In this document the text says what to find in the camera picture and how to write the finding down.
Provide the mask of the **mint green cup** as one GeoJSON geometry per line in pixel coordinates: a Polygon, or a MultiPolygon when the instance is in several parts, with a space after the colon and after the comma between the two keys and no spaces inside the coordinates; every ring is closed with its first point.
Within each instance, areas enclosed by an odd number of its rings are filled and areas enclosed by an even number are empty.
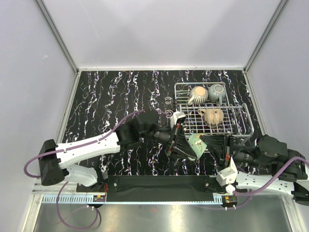
{"type": "Polygon", "coordinates": [[[190,136],[188,143],[196,154],[196,158],[188,158],[190,161],[196,161],[201,158],[207,148],[207,144],[200,139],[201,133],[194,133],[190,136]]]}

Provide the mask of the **tan glazed ceramic mug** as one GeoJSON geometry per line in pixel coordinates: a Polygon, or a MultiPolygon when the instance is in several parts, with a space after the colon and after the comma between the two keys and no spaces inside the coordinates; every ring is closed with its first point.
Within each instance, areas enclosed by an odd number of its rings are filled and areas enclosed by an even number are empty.
{"type": "Polygon", "coordinates": [[[204,122],[210,128],[220,126],[224,119],[224,113],[219,108],[198,109],[197,113],[203,117],[204,122]]]}

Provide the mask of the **white ribbed ceramic mug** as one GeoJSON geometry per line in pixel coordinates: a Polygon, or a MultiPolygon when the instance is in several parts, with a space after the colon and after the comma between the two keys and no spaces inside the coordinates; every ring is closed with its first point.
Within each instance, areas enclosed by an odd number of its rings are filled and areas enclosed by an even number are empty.
{"type": "Polygon", "coordinates": [[[189,98],[187,100],[187,105],[191,106],[191,105],[201,105],[204,104],[207,99],[208,99],[208,91],[202,87],[202,86],[197,86],[194,87],[189,94],[189,98]]]}

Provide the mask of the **grey-blue speckled ceramic mug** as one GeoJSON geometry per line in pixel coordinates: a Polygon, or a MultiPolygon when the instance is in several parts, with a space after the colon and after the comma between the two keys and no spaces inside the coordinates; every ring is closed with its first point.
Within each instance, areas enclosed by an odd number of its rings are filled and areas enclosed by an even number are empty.
{"type": "Polygon", "coordinates": [[[226,97],[226,89],[221,84],[214,84],[208,89],[209,100],[212,103],[216,103],[221,106],[223,104],[223,100],[226,97]]]}

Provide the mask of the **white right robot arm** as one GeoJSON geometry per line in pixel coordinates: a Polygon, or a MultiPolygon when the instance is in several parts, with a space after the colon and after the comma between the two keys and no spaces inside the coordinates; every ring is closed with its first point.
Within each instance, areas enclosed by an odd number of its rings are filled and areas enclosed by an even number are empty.
{"type": "Polygon", "coordinates": [[[251,196],[267,190],[309,204],[309,162],[286,143],[269,135],[250,146],[227,135],[201,135],[200,139],[217,159],[216,186],[225,193],[251,196]]]}

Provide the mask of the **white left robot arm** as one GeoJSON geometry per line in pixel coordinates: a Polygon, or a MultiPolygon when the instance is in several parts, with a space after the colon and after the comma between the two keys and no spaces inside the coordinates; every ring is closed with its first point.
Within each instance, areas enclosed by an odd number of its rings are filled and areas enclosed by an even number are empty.
{"type": "Polygon", "coordinates": [[[174,112],[168,129],[159,128],[159,118],[155,110],[141,110],[129,114],[114,129],[102,135],[61,144],[56,144],[53,139],[46,140],[38,158],[41,184],[52,186],[68,181],[98,192],[104,186],[103,175],[93,167],[87,168],[77,163],[103,154],[136,149],[144,140],[165,145],[169,157],[198,160],[183,132],[186,115],[174,112]]]}

